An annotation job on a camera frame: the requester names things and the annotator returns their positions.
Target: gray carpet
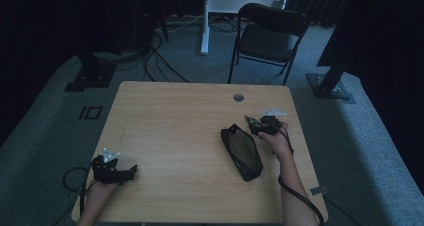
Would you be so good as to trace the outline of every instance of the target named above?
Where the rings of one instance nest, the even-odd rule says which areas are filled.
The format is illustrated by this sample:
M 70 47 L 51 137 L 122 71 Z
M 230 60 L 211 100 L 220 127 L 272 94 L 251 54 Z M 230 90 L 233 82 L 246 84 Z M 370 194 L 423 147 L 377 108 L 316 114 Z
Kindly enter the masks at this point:
M 318 26 L 308 29 L 287 83 L 319 182 L 330 190 L 325 196 L 361 225 L 424 225 L 423 195 L 359 79 L 342 77 L 356 104 L 313 95 L 306 74 L 328 70 L 316 64 L 331 33 L 332 29 Z M 234 37 L 234 33 L 211 31 L 209 54 L 201 56 L 201 28 L 188 26 L 171 32 L 170 41 L 163 42 L 159 52 L 190 82 L 226 83 Z M 120 64 L 109 88 L 80 93 L 64 92 L 80 68 L 79 61 L 72 58 L 57 70 L 0 149 L 0 225 L 75 225 L 70 207 L 77 193 L 62 186 L 62 176 L 73 167 L 88 167 L 119 84 L 151 81 L 143 67 L 142 62 Z M 163 63 L 159 67 L 170 81 L 182 81 Z M 150 58 L 147 69 L 156 81 L 167 80 L 158 70 L 156 57 Z M 242 60 L 233 83 L 278 85 L 282 82 L 279 70 Z M 99 119 L 80 119 L 84 107 L 99 106 L 103 107 Z M 82 174 L 75 173 L 68 182 L 78 187 L 81 180 Z M 334 205 L 326 205 L 330 215 L 326 225 L 354 225 Z

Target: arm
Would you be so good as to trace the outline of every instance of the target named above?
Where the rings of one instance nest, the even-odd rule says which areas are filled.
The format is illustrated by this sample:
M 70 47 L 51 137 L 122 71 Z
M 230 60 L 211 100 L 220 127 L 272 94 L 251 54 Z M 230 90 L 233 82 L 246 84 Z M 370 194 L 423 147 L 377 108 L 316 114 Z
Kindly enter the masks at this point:
M 288 124 L 284 122 L 281 123 L 284 128 L 282 128 L 281 131 L 284 133 L 286 132 L 285 129 L 288 128 Z M 276 154 L 278 161 L 280 161 L 280 175 L 282 181 L 299 194 L 308 198 L 286 138 L 281 135 L 281 133 L 269 135 L 261 132 L 258 135 L 268 142 Z M 314 211 L 283 187 L 281 187 L 281 207 L 284 225 L 318 225 Z
M 94 226 L 101 211 L 117 186 L 117 183 L 95 183 L 88 191 L 84 212 L 78 220 L 77 226 Z

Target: black controller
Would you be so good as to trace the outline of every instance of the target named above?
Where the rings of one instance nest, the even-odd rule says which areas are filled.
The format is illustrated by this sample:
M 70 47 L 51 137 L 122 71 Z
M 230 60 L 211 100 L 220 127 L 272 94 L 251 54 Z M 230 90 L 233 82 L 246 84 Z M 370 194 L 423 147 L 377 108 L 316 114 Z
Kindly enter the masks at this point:
M 134 179 L 134 174 L 137 172 L 137 165 L 134 165 L 129 170 L 117 170 L 116 164 L 118 159 L 114 159 L 105 163 L 102 155 L 98 155 L 91 161 L 91 167 L 94 172 L 94 180 L 104 184 L 120 183 Z
M 254 118 L 244 116 L 249 124 L 250 133 L 258 135 L 259 132 L 265 132 L 270 135 L 276 134 L 280 128 L 281 123 L 275 116 L 263 116 L 260 122 Z

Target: black chair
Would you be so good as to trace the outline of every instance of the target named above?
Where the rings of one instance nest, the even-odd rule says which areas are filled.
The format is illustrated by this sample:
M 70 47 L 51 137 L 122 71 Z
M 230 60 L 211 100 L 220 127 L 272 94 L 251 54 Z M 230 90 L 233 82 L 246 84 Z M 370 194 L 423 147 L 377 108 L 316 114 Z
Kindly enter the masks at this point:
M 241 28 L 242 18 L 250 21 L 243 33 L 241 33 L 243 31 Z M 283 67 L 280 75 L 287 68 L 283 80 L 283 85 L 285 85 L 299 43 L 309 26 L 306 16 L 294 11 L 249 3 L 239 10 L 237 24 L 238 31 L 228 83 L 231 83 L 236 58 L 236 64 L 239 64 L 239 58 L 245 58 Z M 297 40 L 293 45 L 292 38 L 295 37 Z

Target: white desk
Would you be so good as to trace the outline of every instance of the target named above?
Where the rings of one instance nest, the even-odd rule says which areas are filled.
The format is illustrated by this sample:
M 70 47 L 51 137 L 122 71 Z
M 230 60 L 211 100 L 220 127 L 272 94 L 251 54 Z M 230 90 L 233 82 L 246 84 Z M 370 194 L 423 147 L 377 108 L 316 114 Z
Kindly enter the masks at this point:
M 247 3 L 259 3 L 266 6 L 284 8 L 286 0 L 205 0 L 202 55 L 208 54 L 209 50 L 209 13 L 238 13 L 240 8 Z

